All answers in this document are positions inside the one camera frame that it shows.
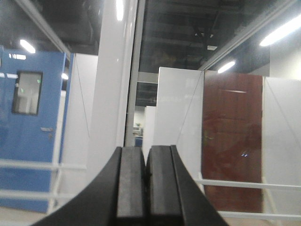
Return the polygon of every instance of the exposed ceiling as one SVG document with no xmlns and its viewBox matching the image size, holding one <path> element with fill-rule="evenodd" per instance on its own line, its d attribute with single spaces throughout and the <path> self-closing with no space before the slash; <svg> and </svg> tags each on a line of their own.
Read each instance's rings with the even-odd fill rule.
<svg viewBox="0 0 301 226">
<path fill-rule="evenodd" d="M 73 53 L 98 55 L 102 0 L 32 0 L 58 37 Z M 0 0 L 0 45 L 19 49 L 21 38 L 37 50 L 57 51 L 14 0 Z"/>
<path fill-rule="evenodd" d="M 160 66 L 198 69 L 276 1 L 146 0 L 139 71 L 158 73 Z M 31 0 L 70 52 L 93 55 L 99 49 L 103 2 Z M 57 51 L 16 0 L 0 0 L 0 21 L 4 48 L 21 48 L 23 38 L 37 50 Z M 240 59 L 239 72 L 248 73 L 269 62 L 269 51 L 257 46 L 255 39 L 248 40 L 231 53 Z M 156 95 L 153 85 L 139 85 L 137 104 L 155 105 Z"/>
</svg>

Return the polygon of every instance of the white railing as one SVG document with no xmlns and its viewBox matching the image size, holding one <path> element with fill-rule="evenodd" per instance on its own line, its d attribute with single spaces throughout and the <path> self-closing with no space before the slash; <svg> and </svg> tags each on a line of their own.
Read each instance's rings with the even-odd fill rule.
<svg viewBox="0 0 301 226">
<path fill-rule="evenodd" d="M 274 185 L 274 184 L 237 182 L 237 181 L 227 181 L 227 180 L 208 180 L 208 179 L 195 179 L 194 181 L 202 185 L 212 185 L 212 186 L 246 187 L 246 188 L 259 188 L 259 189 L 283 189 L 287 191 L 301 191 L 301 186 L 293 186 L 293 185 Z"/>
<path fill-rule="evenodd" d="M 33 170 L 86 170 L 85 165 L 65 164 L 65 163 L 52 163 L 40 161 L 16 161 L 16 160 L 0 160 L 0 167 L 3 168 L 21 168 Z"/>
<path fill-rule="evenodd" d="M 31 191 L 20 191 L 20 190 L 6 190 L 0 189 L 0 198 L 6 199 L 23 199 L 23 200 L 44 200 L 48 201 L 51 199 L 72 199 L 75 194 L 54 194 L 49 192 L 31 192 Z"/>
<path fill-rule="evenodd" d="M 301 191 L 301 186 L 293 185 L 274 185 L 262 184 L 252 182 L 237 182 L 225 180 L 209 180 L 209 179 L 195 179 L 195 182 L 201 185 L 210 186 L 226 186 L 226 187 L 245 187 L 245 188 L 258 188 L 258 189 L 281 189 L 286 191 Z M 253 218 L 261 220 L 290 220 L 301 221 L 301 215 L 295 214 L 274 214 L 274 213 L 248 213 L 248 212 L 231 212 L 231 211 L 218 211 L 224 218 Z"/>
</svg>

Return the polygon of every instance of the ceiling light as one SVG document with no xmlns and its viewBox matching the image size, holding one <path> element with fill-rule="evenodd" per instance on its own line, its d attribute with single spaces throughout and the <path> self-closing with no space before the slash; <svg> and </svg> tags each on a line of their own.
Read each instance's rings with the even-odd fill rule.
<svg viewBox="0 0 301 226">
<path fill-rule="evenodd" d="M 117 12 L 117 20 L 123 20 L 123 12 L 124 11 L 124 4 L 123 0 L 116 0 L 116 12 Z"/>
<path fill-rule="evenodd" d="M 208 50 L 215 51 L 217 46 L 207 46 Z"/>
<path fill-rule="evenodd" d="M 62 79 L 68 80 L 69 77 L 65 73 L 62 73 Z"/>
<path fill-rule="evenodd" d="M 229 63 L 226 63 L 223 67 L 221 67 L 218 71 L 217 71 L 217 73 L 223 73 L 223 72 L 225 72 L 226 70 L 228 70 L 228 69 L 230 69 L 232 66 L 234 66 L 234 64 L 235 64 L 235 61 L 231 61 L 231 62 L 229 62 Z"/>
<path fill-rule="evenodd" d="M 36 53 L 35 48 L 34 48 L 31 44 L 29 44 L 26 40 L 21 39 L 21 40 L 20 40 L 20 44 L 21 44 L 21 46 L 23 46 L 23 48 L 26 49 L 28 52 L 30 52 L 30 53 Z"/>
<path fill-rule="evenodd" d="M 287 22 L 281 27 L 277 28 L 275 31 L 273 31 L 271 34 L 265 37 L 259 45 L 260 46 L 271 45 L 274 42 L 284 38 L 288 34 L 294 32 L 300 27 L 301 27 L 301 15 L 297 16 L 296 18 L 292 19 L 291 21 Z"/>
</svg>

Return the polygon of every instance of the white wall panel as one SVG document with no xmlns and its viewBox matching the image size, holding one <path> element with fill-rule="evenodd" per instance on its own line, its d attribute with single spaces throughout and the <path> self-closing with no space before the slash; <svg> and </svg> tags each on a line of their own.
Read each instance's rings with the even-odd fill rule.
<svg viewBox="0 0 301 226">
<path fill-rule="evenodd" d="M 74 55 L 62 163 L 87 164 L 97 60 L 98 56 Z M 76 194 L 85 185 L 85 171 L 65 170 L 60 192 Z"/>
<path fill-rule="evenodd" d="M 301 185 L 301 81 L 265 78 L 263 176 L 270 184 Z M 301 193 L 271 190 L 278 213 L 301 214 Z"/>
<path fill-rule="evenodd" d="M 87 183 L 123 146 L 138 0 L 105 0 L 95 80 Z"/>
<path fill-rule="evenodd" d="M 201 161 L 204 72 L 159 69 L 154 145 L 177 145 L 194 177 Z"/>
<path fill-rule="evenodd" d="M 145 126 L 143 132 L 142 151 L 146 162 L 150 148 L 153 144 L 155 129 L 156 107 L 146 106 L 145 108 Z"/>
</svg>

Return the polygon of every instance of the glass window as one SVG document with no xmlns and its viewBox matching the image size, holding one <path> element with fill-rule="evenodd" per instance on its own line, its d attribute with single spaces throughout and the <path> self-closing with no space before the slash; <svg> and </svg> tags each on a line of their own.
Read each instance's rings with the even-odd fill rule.
<svg viewBox="0 0 301 226">
<path fill-rule="evenodd" d="M 16 80 L 13 113 L 38 114 L 42 73 L 20 72 Z"/>
</svg>

